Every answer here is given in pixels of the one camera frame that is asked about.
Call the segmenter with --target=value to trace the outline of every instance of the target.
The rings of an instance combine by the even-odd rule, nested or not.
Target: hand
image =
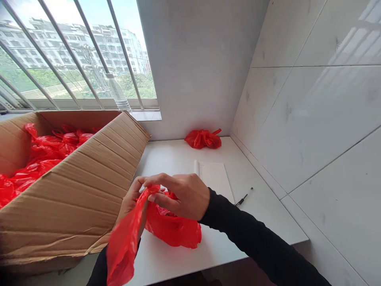
[[[178,200],[173,200],[162,193],[152,194],[149,201],[173,212],[177,216],[192,220],[201,220],[209,205],[210,192],[208,187],[196,174],[174,175],[161,173],[146,178],[144,186],[162,185],[173,192]]]
[[[136,177],[135,180],[132,182],[126,196],[122,200],[122,205],[120,207],[120,211],[119,211],[118,217],[116,219],[115,226],[119,223],[119,221],[122,218],[124,218],[130,211],[133,210],[133,208],[136,205],[136,200],[140,196],[139,190],[147,178],[148,177]],[[140,229],[139,229],[139,238],[141,237],[143,230],[144,230],[144,226],[146,225],[147,206],[148,206],[148,202],[146,201],[146,203],[144,204],[144,207],[143,207],[142,223],[141,223]]]

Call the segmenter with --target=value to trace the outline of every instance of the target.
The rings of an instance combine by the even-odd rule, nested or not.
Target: pen
[[[243,201],[245,200],[245,198],[247,197],[247,195],[248,195],[248,194],[246,194],[246,195],[245,195],[239,202],[237,202],[237,203],[235,204],[235,206],[236,206],[236,207],[239,207],[239,206],[243,203]]]

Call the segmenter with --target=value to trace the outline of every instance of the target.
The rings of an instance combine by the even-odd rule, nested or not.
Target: tile grout line
[[[320,233],[326,238],[326,240],[337,250],[337,252],[341,255],[341,257],[349,264],[349,266],[356,272],[356,274],[364,281],[366,285],[369,286],[369,284],[362,278],[362,276],[357,272],[357,270],[349,263],[349,261],[344,257],[344,255],[341,254],[341,252],[336,248],[336,246],[328,239],[328,237],[320,230],[320,228],[313,222],[313,220],[304,212],[304,210],[294,201],[294,199],[289,195],[289,197],[292,199],[292,201],[300,208],[300,210],[305,214],[306,217],[314,224],[314,226],[320,231]]]
[[[281,187],[281,189],[283,190],[283,191],[285,191],[285,195],[283,196],[283,197],[281,197],[281,198],[278,198],[278,196],[274,193],[274,191],[272,190],[272,188],[270,188],[270,186],[269,186],[269,184],[267,184],[267,182],[266,182],[266,180],[262,177],[262,175],[261,175],[261,173],[259,173],[258,172],[258,170],[254,167],[254,165],[250,162],[250,160],[249,160],[249,158],[247,158],[246,157],[246,155],[245,155],[245,157],[249,160],[249,162],[250,162],[250,164],[254,167],[254,169],[257,171],[257,173],[261,176],[261,178],[262,178],[262,180],[266,183],[266,185],[268,185],[268,187],[270,188],[270,190],[274,193],[274,195],[279,199],[279,200],[281,200],[281,199],[283,199],[285,196],[287,196],[288,195],[288,193],[286,192],[286,190],[285,189],[283,189],[283,187],[278,183],[278,181],[269,173],[269,171],[267,171],[267,169],[262,165],[262,163],[253,155],[253,153],[251,153],[251,151],[249,150],[249,149],[247,149],[247,147],[245,146],[245,144],[244,143],[242,143],[242,141],[238,138],[238,136],[237,135],[235,135],[234,134],[234,132],[233,131],[230,131],[236,138],[237,138],[237,140],[242,144],[242,146],[243,147],[245,147],[246,148],[246,150],[247,151],[249,151],[249,153],[258,161],[258,163],[263,167],[263,169],[265,169],[265,171],[274,179],[274,181],[276,181],[276,183],[279,185],[279,187]]]
[[[331,163],[333,163],[334,161],[336,161],[339,157],[343,156],[345,153],[347,153],[350,149],[352,149],[353,147],[355,147],[357,144],[361,143],[363,140],[365,140],[366,138],[368,138],[371,134],[373,134],[374,132],[376,132],[378,129],[381,128],[381,125],[379,125],[378,127],[376,127],[373,131],[371,131],[369,134],[365,135],[362,139],[360,139],[359,141],[357,141],[356,143],[354,143],[352,146],[350,146],[347,150],[345,150],[343,153],[341,153],[339,156],[335,157],[333,160],[331,160],[328,164],[324,165],[324,167],[322,167],[321,169],[319,169],[316,173],[314,173],[313,175],[311,175],[308,179],[306,179],[305,181],[303,181],[301,184],[299,184],[298,186],[296,186],[292,191],[290,191],[288,194],[290,195],[293,191],[295,191],[297,188],[299,188],[301,185],[303,185],[305,182],[307,182],[308,180],[312,179],[312,177],[314,177],[317,173],[320,173],[323,169],[325,169],[328,165],[330,165]]]
[[[381,64],[348,64],[348,65],[314,65],[314,66],[264,66],[264,67],[251,67],[252,69],[259,68],[337,68],[337,67],[370,67],[376,66],[379,67]]]
[[[300,51],[299,51],[299,53],[298,53],[298,56],[296,57],[296,60],[295,60],[295,62],[294,62],[293,67],[295,66],[295,63],[296,63],[296,61],[298,60],[298,58],[299,58],[299,56],[300,56],[300,53],[302,52],[304,46],[306,45],[306,43],[307,43],[307,41],[308,41],[308,38],[310,37],[310,35],[311,35],[311,33],[312,33],[312,30],[313,30],[313,28],[315,27],[315,24],[316,24],[316,22],[318,21],[318,19],[319,19],[319,17],[320,17],[320,14],[322,13],[322,11],[323,11],[323,9],[324,9],[324,7],[325,7],[327,1],[328,1],[328,0],[325,0],[325,2],[324,2],[324,4],[323,4],[323,7],[321,8],[321,10],[320,10],[318,16],[316,17],[316,20],[315,20],[314,24],[312,25],[312,28],[311,28],[310,32],[308,33],[308,36],[307,36],[306,40],[304,41],[304,44],[303,44],[302,48],[300,49]]]

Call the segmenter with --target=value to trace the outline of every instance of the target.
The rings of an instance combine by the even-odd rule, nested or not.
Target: window sill
[[[0,121],[8,120],[19,115],[22,115],[22,113],[8,113],[0,115]],[[137,121],[160,121],[162,119],[162,115],[158,110],[133,110],[132,117]]]

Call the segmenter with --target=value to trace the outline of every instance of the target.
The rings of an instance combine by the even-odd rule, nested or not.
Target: notebook
[[[235,204],[224,163],[194,161],[194,172],[207,187]]]

